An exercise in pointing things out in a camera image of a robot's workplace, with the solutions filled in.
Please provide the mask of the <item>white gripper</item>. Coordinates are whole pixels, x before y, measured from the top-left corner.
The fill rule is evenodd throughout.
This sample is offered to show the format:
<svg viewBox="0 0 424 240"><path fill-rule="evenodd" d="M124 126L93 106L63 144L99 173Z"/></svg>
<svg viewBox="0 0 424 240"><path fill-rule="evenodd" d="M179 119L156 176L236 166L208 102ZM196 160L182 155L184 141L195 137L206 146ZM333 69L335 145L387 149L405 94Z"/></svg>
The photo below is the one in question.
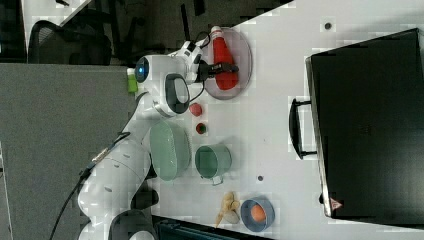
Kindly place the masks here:
<svg viewBox="0 0 424 240"><path fill-rule="evenodd" d="M201 83L206 76L201 72L200 67L207 65L202 60L203 50L191 41L186 41L183 46L170 54L173 60L178 63L177 72L180 73L187 84ZM221 73L236 73L239 68L227 62L216 63L207 67L210 77L215 77Z"/></svg>

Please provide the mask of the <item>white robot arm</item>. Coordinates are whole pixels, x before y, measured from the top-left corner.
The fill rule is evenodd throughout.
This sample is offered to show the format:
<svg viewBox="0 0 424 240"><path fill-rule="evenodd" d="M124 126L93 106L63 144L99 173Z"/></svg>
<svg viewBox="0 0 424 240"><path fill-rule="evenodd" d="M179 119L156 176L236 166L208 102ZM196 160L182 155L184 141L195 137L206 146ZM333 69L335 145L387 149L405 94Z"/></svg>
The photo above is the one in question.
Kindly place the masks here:
<svg viewBox="0 0 424 240"><path fill-rule="evenodd" d="M132 207L132 200L151 166L150 149L143 138L159 121L186 112L188 86L238 67L220 60L202 60L202 48L187 41L169 55L146 55L134 68L144 92L118 139L97 155L83 171L78 205L89 222L77 240L156 240L152 221Z"/></svg>

